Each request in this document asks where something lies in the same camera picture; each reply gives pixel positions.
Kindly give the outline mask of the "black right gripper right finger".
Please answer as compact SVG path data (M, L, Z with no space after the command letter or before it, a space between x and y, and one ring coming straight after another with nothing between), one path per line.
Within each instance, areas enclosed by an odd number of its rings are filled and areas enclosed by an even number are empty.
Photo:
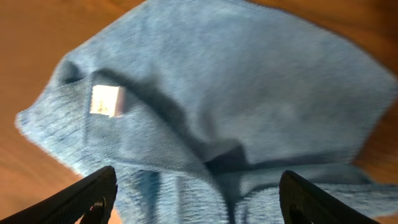
M279 201L285 224L379 224L291 170L280 178Z

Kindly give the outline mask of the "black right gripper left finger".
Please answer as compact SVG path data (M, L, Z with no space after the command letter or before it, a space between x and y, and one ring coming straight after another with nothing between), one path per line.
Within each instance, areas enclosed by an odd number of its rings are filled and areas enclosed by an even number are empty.
M115 169L105 166L1 224L107 224L117 191Z

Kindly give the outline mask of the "blue microfiber cloth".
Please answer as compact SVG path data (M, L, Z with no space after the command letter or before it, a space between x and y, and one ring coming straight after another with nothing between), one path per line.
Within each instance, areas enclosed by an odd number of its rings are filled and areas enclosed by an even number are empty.
M397 187L352 162L397 81L351 42L245 1L146 1L61 59L21 111L75 172L111 165L124 223L282 223L292 170L369 217Z

